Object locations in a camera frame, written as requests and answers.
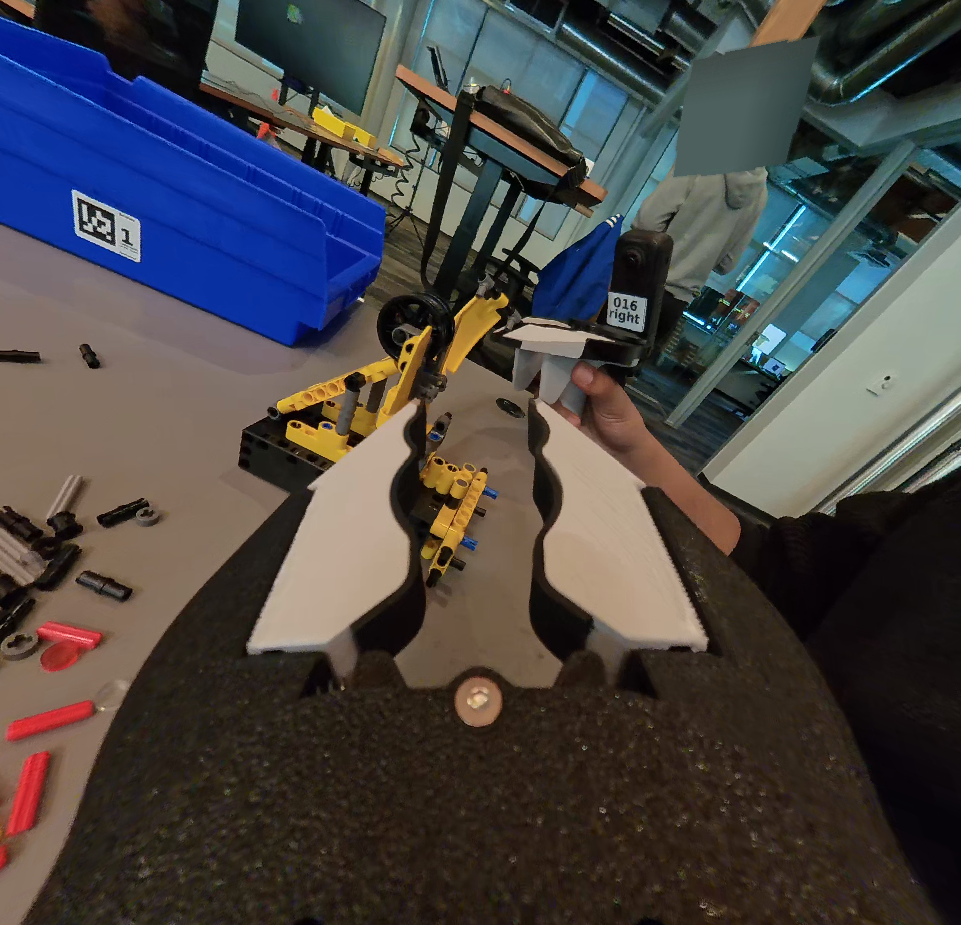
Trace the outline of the pile of black grey connectors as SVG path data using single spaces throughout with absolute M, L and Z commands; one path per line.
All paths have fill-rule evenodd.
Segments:
M 46 519 L 35 523 L 5 504 L 1 508 L 1 638 L 19 630 L 36 602 L 35 592 L 57 588 L 80 555 L 83 527 L 74 505 L 85 479 L 68 475 Z

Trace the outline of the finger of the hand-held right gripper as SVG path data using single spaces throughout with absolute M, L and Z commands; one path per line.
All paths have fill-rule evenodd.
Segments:
M 571 379 L 579 363 L 578 357 L 518 348 L 514 351 L 512 387 L 529 390 L 536 383 L 535 395 L 546 405 L 580 405 L 581 390 Z
M 515 350 L 553 356 L 582 356 L 590 339 L 591 335 L 582 330 L 536 323 L 502 332 L 502 342 Z

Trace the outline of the blue cloth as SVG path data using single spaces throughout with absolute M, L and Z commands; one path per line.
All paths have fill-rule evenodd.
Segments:
M 607 298 L 623 216 L 594 227 L 538 273 L 531 316 L 554 320 L 595 317 Z

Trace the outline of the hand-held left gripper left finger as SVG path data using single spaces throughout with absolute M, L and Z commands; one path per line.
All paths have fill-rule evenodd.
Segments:
M 362 654 L 397 657 L 411 644 L 426 615 L 410 520 L 425 444 L 426 409 L 414 401 L 309 486 L 249 655 L 320 654 L 349 678 Z

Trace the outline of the yellow box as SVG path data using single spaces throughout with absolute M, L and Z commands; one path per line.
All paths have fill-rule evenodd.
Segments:
M 364 148 L 376 150 L 377 138 L 360 126 L 334 114 L 328 106 L 317 106 L 311 112 L 313 122 L 344 141 L 353 141 Z

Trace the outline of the person's right forearm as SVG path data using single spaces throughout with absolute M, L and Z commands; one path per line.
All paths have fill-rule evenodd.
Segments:
M 831 614 L 959 605 L 960 473 L 915 492 L 861 492 L 833 512 L 744 521 L 654 441 L 642 477 L 732 558 L 800 639 Z

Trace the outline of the black office chair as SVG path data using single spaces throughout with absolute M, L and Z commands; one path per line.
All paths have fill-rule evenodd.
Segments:
M 507 261 L 502 276 L 505 282 L 499 287 L 511 299 L 511 310 L 505 320 L 527 318 L 532 314 L 533 298 L 539 275 L 539 268 L 532 261 L 522 255 L 510 258 L 509 249 L 505 247 L 502 249 L 501 255 L 479 256 L 474 261 L 473 269 L 478 272 L 479 279 L 483 277 L 483 274 L 497 278 L 498 269 L 503 260 Z M 470 358 L 500 378 L 511 379 L 514 351 L 510 346 L 500 342 L 492 331 L 471 352 Z

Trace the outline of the person's right hand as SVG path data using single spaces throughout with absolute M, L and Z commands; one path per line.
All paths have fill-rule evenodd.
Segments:
M 584 401 L 581 414 L 566 415 L 569 423 L 641 481 L 656 484 L 659 461 L 667 454 L 624 389 L 610 375 L 584 362 L 573 368 L 571 383 L 583 393 Z

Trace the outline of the yellow black toy brick model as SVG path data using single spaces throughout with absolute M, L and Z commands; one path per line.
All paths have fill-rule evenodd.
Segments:
M 377 319 L 383 357 L 269 406 L 266 417 L 242 432 L 239 467 L 291 494 L 305 488 L 408 403 L 429 407 L 509 308 L 508 295 L 492 283 L 482 284 L 457 312 L 436 294 L 392 298 Z M 449 412 L 426 421 L 410 513 L 430 587 L 449 571 L 464 570 L 460 551 L 476 549 L 469 528 L 486 512 L 479 503 L 498 495 L 485 467 L 450 462 L 439 453 L 451 422 Z

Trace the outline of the dark computer monitor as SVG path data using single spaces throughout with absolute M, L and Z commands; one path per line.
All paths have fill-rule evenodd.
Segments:
M 234 41 L 302 91 L 360 115 L 385 25 L 362 0 L 238 0 Z
M 115 73 L 200 96 L 219 0 L 36 0 L 34 27 L 104 54 Z

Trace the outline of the red toy axle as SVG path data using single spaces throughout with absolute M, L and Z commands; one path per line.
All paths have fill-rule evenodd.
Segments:
M 68 643 L 83 651 L 97 647 L 103 639 L 103 633 L 63 622 L 48 620 L 36 630 L 37 637 L 50 643 Z
M 97 713 L 97 710 L 95 703 L 88 699 L 34 715 L 24 716 L 12 721 L 6 727 L 4 738 L 7 742 L 30 739 L 59 728 L 88 720 Z
M 35 826 L 50 763 L 48 751 L 34 753 L 24 760 L 5 828 L 6 837 L 21 835 Z

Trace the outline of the blue plastic storage bin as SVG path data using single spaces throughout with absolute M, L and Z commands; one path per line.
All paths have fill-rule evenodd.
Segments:
M 284 345 L 380 270 L 385 209 L 103 54 L 7 19 L 1 222 Z

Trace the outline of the wooden desk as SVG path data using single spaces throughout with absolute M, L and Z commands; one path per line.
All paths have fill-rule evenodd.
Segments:
M 355 138 L 337 135 L 291 106 L 265 99 L 234 82 L 203 74 L 199 88 L 207 97 L 241 109 L 262 124 L 291 130 L 303 136 L 306 143 L 302 162 L 323 174 L 335 176 L 331 155 L 335 150 L 344 151 L 349 163 L 361 171 L 359 189 L 364 196 L 369 195 L 375 176 L 397 177 L 405 164 L 402 156 L 390 148 L 369 148 Z

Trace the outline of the black bag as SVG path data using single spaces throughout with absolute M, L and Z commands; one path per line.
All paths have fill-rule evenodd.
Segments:
M 581 186 L 587 176 L 583 151 L 577 150 L 559 126 L 534 105 L 493 85 L 475 91 L 464 89 L 457 100 L 467 100 L 478 113 L 561 162 L 566 171 L 559 179 L 560 187 Z

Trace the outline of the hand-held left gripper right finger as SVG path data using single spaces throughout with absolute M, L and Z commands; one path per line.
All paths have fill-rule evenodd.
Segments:
M 646 487 L 554 409 L 528 411 L 535 540 L 529 615 L 565 663 L 597 655 L 618 676 L 632 653 L 706 653 L 709 636 L 655 522 Z

